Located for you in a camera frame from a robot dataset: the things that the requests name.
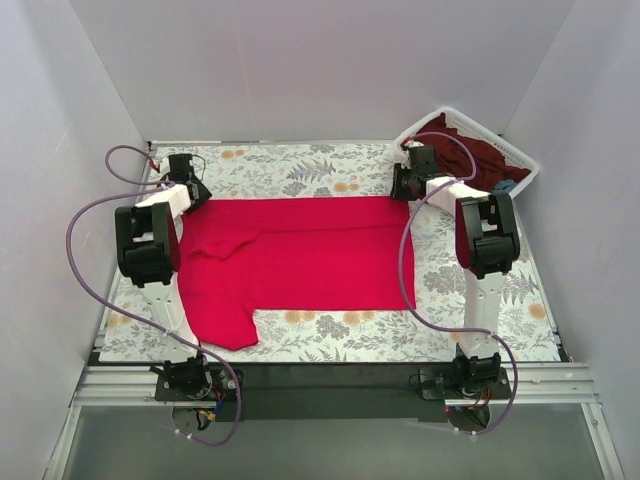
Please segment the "aluminium frame rail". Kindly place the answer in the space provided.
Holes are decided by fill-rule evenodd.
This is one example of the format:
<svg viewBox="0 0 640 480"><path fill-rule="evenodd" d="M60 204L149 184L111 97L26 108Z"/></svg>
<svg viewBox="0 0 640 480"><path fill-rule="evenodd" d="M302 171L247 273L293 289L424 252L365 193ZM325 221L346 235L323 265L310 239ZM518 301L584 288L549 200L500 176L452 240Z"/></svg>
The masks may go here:
<svg viewBox="0 0 640 480"><path fill-rule="evenodd" d="M215 422L199 444L191 407L154 398L145 367L90 366L52 455L50 479L620 479L587 366L525 363L515 398L481 415L449 402L444 423L416 419Z"/></svg>

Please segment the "white plastic laundry basket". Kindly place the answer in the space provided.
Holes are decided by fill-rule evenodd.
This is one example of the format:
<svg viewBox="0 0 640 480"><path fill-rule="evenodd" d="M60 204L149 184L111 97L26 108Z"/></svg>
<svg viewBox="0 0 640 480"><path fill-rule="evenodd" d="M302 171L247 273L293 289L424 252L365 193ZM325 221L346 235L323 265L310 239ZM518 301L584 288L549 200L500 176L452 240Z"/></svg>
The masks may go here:
<svg viewBox="0 0 640 480"><path fill-rule="evenodd" d="M398 151L402 151L407 141L411 139L417 140L419 135L418 131L428 122L437 118L441 113L446 114L446 125L448 127L456 128L460 135L473 139L483 140L491 144L504 155L506 163L510 166L517 166L531 170L531 173L524 180L517 183L517 186L509 193L511 197L516 197L519 193L521 193L524 188L526 188L539 173L539 165L531 157L526 155L524 152L522 152L491 130L485 128L480 123L471 119L464 113L450 107L441 107L429 113L418 122L410 126L408 129L403 131L394 140L394 148ZM426 135L441 136L442 134L443 133L438 132L426 132Z"/></svg>

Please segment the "bright red t shirt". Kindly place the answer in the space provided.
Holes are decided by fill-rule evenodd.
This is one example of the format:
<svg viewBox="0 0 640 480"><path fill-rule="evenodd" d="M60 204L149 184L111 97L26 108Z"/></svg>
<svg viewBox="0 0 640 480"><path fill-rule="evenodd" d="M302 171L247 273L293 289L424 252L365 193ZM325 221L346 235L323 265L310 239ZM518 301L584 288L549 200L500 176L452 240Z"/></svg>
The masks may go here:
<svg viewBox="0 0 640 480"><path fill-rule="evenodd" d="M415 305L405 202L384 196L209 200L182 218L177 281L196 338L258 342L257 310Z"/></svg>

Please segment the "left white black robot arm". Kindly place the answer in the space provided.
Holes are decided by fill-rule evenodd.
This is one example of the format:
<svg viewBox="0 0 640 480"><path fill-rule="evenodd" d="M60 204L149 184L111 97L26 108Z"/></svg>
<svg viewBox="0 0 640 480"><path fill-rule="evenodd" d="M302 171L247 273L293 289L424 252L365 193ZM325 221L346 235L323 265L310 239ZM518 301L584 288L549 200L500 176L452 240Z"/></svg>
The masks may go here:
<svg viewBox="0 0 640 480"><path fill-rule="evenodd" d="M183 351L184 360L165 360L158 371L166 385L191 400L206 398L213 377L205 369L204 356L189 326L179 288L178 271L181 254L175 222L211 198L211 193L197 177L195 156L171 154L168 168L161 172L163 180L174 185L155 193L134 206L115 211L117 263L121 274L136 286L151 311L151 319L190 344L175 341L170 350Z"/></svg>

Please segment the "blue grey cloth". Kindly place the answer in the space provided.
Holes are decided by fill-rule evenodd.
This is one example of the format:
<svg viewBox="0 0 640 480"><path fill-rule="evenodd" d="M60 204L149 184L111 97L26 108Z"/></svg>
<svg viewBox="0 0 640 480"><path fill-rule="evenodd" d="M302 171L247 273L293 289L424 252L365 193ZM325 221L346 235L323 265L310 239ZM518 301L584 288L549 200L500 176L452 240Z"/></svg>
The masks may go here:
<svg viewBox="0 0 640 480"><path fill-rule="evenodd" d="M501 180L494 186L491 193L494 195L509 194L516 186L517 182L514 180Z"/></svg>

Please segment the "dark maroon t shirt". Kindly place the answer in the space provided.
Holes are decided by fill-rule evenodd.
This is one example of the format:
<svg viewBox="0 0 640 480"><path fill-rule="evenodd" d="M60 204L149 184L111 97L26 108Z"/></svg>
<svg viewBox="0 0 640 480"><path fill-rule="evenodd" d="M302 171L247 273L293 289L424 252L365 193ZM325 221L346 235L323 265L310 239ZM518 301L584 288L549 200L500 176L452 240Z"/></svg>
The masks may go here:
<svg viewBox="0 0 640 480"><path fill-rule="evenodd" d="M441 113L422 127L417 138L419 142L435 148L441 172L455 177L468 177L472 173L472 165L458 143L442 136L426 135L426 132L449 135L467 147L476 164L476 176L468 184L477 190L491 192L500 182L519 183L531 173L530 169L508 165L504 155L491 144L460 135L456 128L448 127L445 113Z"/></svg>

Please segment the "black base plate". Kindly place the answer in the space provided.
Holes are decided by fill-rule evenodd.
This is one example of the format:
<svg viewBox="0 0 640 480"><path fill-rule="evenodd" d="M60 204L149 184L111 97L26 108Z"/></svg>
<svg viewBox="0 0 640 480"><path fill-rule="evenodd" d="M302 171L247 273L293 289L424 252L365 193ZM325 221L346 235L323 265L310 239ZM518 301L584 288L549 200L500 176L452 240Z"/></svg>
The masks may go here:
<svg viewBox="0 0 640 480"><path fill-rule="evenodd" d="M219 422L416 419L444 423L449 402L485 410L507 400L505 369L466 380L450 363L236 363L191 358L150 367L154 398L206 408Z"/></svg>

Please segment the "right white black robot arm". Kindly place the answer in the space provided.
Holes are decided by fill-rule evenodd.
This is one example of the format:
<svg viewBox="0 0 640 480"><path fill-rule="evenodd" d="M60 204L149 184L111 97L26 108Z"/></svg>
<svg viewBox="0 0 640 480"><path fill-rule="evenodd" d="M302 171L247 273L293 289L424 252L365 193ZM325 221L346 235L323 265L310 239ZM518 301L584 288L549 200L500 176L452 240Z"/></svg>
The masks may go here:
<svg viewBox="0 0 640 480"><path fill-rule="evenodd" d="M411 141L405 151L409 165L394 165L391 198L429 203L453 216L456 258L465 277L463 326L429 326L459 335L454 359L436 373L421 373L419 381L438 394L456 390L464 397L475 397L501 378L501 295L520 255L512 199L504 192L474 189L440 172L431 145Z"/></svg>

